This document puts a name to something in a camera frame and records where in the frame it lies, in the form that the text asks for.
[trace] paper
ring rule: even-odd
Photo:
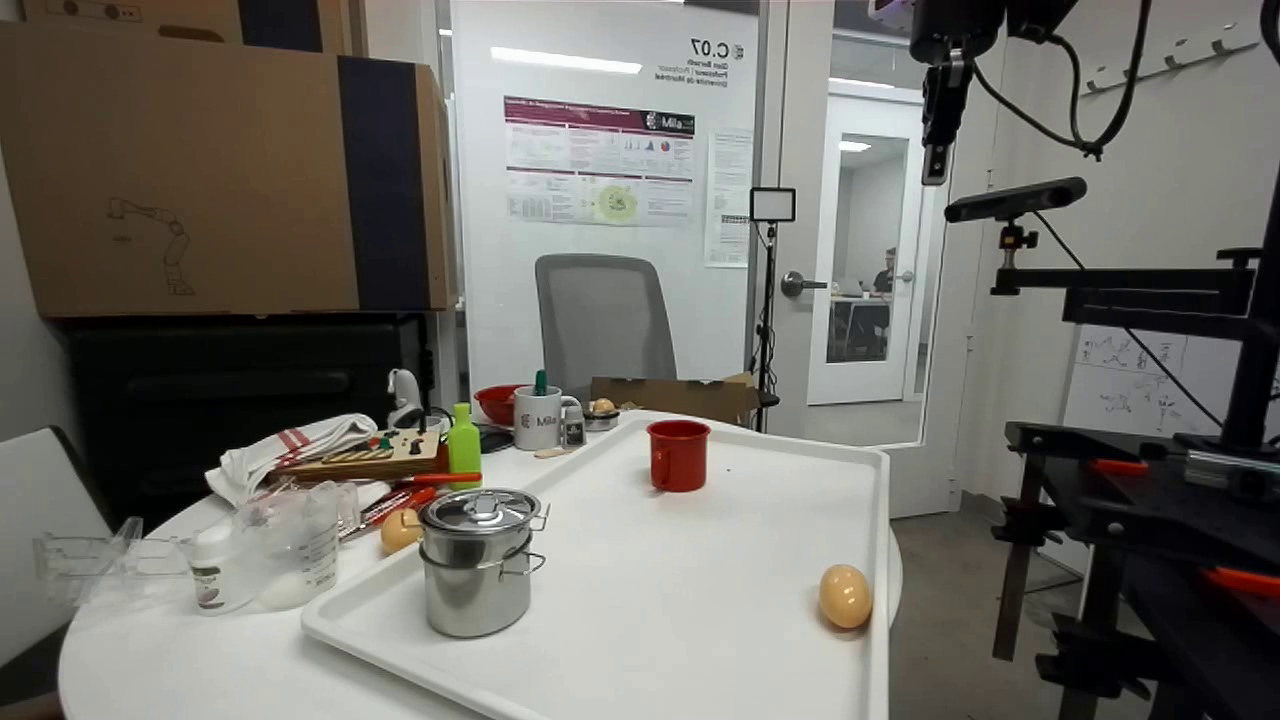
[[[1217,419],[1227,415],[1241,356],[1233,342],[1135,335]],[[1146,438],[1222,438],[1217,419],[1207,419],[1123,329],[1082,329],[1066,426]]]
[[[506,124],[512,218],[621,228],[699,220],[697,115],[509,95]]]

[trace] office chair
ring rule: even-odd
[[[676,379],[663,289],[635,257],[542,257],[538,300],[551,385],[590,398],[595,376]]]
[[[44,597],[37,536],[112,536],[112,529],[54,430],[0,441],[0,492],[0,668],[18,672],[30,649],[73,620],[70,604]],[[56,693],[25,689],[25,696],[0,696],[0,717],[62,717]]]

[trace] round table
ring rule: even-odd
[[[485,483],[524,487],[555,460],[527,452],[485,456]],[[159,523],[149,545],[164,547],[228,518],[228,504],[199,499]],[[340,583],[381,564],[377,532],[340,547]],[[882,612],[900,604],[900,547],[883,572]],[[73,720],[224,720],[224,717],[310,717],[310,720],[451,720],[474,717],[417,684],[352,660],[299,629],[294,612],[199,612],[194,578],[149,572],[128,591],[106,583],[73,620],[62,653],[62,699]]]

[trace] floor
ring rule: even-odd
[[[993,541],[998,504],[968,496],[955,518],[900,519],[905,604],[894,626],[894,720],[1038,720],[1055,717],[1060,689],[1038,675],[1054,653],[1054,612],[1074,612],[1082,583],[1054,559],[1032,559],[1019,653],[993,660],[1006,547]],[[37,696],[56,679],[56,639],[0,668],[0,706]],[[1102,720],[1140,720],[1135,696],[1106,699]]]
[[[907,445],[921,438],[921,400],[905,406],[813,406],[800,438],[832,445]]]

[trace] cardboard box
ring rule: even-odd
[[[0,66],[44,316],[451,307],[427,69],[70,25],[0,28]]]
[[[723,426],[753,426],[755,387],[727,385],[727,379],[626,379],[626,376],[595,376],[591,400],[609,398],[621,407],[656,407],[656,413],[688,413]]]
[[[352,54],[355,0],[25,0],[30,25],[121,28],[216,43]]]

